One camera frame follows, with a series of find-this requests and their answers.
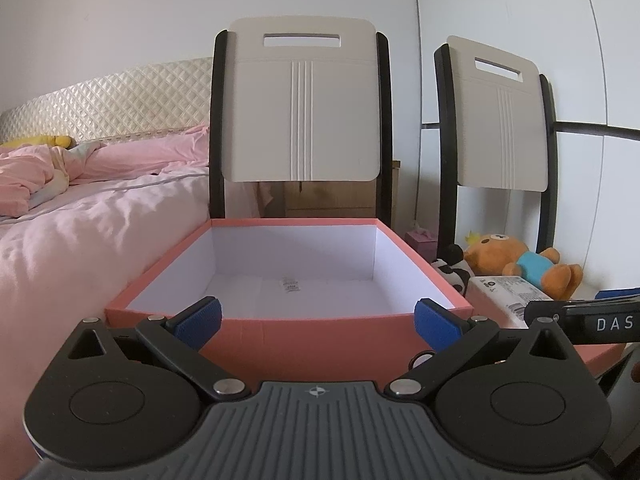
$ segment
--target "yellow plush toy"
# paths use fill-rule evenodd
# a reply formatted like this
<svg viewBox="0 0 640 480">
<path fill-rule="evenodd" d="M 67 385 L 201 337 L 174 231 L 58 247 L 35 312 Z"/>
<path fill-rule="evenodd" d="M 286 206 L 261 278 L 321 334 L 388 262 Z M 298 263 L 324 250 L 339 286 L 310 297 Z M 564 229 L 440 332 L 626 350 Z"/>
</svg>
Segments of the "yellow plush toy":
<svg viewBox="0 0 640 480">
<path fill-rule="evenodd" d="M 71 148 L 74 140 L 68 135 L 37 135 L 33 137 L 23 137 L 22 139 L 9 140 L 2 144 L 3 148 L 18 148 L 23 144 L 46 144 L 47 146 L 60 146 L 60 148 Z"/>
<path fill-rule="evenodd" d="M 465 251 L 465 260 L 476 276 L 521 276 L 553 300 L 568 300 L 582 281 L 582 267 L 560 263 L 553 247 L 532 253 L 507 235 L 479 237 Z"/>
</svg>

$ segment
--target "cream headboard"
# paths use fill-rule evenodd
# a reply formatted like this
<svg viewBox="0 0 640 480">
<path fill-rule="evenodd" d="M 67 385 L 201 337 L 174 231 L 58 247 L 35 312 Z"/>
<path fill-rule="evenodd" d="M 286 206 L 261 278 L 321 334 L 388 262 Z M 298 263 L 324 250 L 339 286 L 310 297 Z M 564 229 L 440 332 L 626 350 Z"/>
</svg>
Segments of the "cream headboard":
<svg viewBox="0 0 640 480">
<path fill-rule="evenodd" d="M 146 65 L 37 97 L 0 115 L 0 142 L 129 139 L 208 122 L 211 65 L 210 57 Z"/>
</svg>

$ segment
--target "orange teddy bear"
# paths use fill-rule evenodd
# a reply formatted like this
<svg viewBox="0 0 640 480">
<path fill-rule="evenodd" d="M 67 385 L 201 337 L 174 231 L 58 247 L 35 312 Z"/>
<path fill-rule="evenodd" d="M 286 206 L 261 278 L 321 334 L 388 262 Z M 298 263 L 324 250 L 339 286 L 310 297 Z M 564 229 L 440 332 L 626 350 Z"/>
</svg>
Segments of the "orange teddy bear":
<svg viewBox="0 0 640 480">
<path fill-rule="evenodd" d="M 532 253 L 516 238 L 485 235 L 465 251 L 476 276 L 521 276 L 553 300 L 568 300 L 582 281 L 582 267 L 560 263 L 553 247 Z"/>
</svg>

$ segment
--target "chair backrest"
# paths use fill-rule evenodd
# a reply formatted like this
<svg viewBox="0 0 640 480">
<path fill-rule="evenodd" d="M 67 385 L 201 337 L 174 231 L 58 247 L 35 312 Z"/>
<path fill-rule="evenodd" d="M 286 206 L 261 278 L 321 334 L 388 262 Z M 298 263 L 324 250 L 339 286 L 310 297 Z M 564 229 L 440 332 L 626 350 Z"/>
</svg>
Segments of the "chair backrest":
<svg viewBox="0 0 640 480">
<path fill-rule="evenodd" d="M 217 36 L 213 59 L 212 194 L 220 194 L 222 177 L 378 178 L 379 213 L 390 221 L 390 99 L 388 44 L 366 20 L 233 22 Z M 223 216 L 222 198 L 212 195 L 211 204 L 212 216 Z"/>
<path fill-rule="evenodd" d="M 542 250 L 553 241 L 557 193 L 546 78 L 527 59 L 457 36 L 447 38 L 434 60 L 440 113 L 438 253 L 455 240 L 458 186 L 542 192 L 536 248 Z"/>
</svg>

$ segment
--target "panda plush toy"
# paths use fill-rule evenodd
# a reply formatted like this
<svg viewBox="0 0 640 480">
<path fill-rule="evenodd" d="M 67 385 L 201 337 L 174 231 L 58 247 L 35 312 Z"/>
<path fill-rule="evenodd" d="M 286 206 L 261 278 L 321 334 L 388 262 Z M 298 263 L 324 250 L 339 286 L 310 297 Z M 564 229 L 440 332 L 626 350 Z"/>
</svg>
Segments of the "panda plush toy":
<svg viewBox="0 0 640 480">
<path fill-rule="evenodd" d="M 464 251 L 459 245 L 451 244 L 445 248 L 442 258 L 434 261 L 431 266 L 462 296 L 466 294 L 466 287 L 474 272 L 465 261 Z"/>
</svg>

